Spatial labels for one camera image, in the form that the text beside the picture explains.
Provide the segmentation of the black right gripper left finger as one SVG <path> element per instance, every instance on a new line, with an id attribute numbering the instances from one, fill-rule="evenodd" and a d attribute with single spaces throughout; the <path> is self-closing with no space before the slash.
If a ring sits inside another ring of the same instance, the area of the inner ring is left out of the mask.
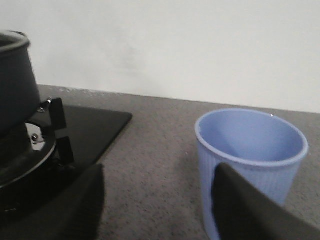
<path id="1" fill-rule="evenodd" d="M 105 204 L 104 168 L 95 164 L 29 216 L 1 228 L 2 240 L 95 240 Z"/>

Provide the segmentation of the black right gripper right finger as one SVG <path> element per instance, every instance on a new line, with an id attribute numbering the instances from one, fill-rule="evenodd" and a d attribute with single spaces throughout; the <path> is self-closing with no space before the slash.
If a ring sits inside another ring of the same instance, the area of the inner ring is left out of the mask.
<path id="1" fill-rule="evenodd" d="M 212 213 L 222 240 L 318 240 L 319 229 L 292 215 L 226 163 L 214 173 Z"/>

